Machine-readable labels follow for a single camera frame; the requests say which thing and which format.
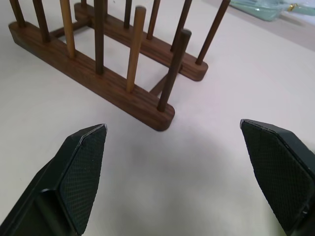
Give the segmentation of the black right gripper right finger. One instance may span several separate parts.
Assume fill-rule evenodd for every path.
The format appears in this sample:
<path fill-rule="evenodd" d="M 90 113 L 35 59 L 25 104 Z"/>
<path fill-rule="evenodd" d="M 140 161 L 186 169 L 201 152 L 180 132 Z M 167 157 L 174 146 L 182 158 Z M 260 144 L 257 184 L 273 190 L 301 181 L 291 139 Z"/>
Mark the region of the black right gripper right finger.
<path fill-rule="evenodd" d="M 256 181 L 287 236 L 315 234 L 315 154 L 291 131 L 240 121 Z"/>

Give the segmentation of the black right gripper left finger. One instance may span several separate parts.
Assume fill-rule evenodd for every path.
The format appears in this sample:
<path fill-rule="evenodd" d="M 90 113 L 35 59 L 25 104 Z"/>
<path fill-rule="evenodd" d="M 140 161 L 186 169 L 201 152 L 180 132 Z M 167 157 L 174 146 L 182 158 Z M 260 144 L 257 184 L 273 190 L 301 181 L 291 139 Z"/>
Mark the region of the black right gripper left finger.
<path fill-rule="evenodd" d="M 0 226 L 2 236 L 81 236 L 98 190 L 106 124 L 68 136 Z"/>

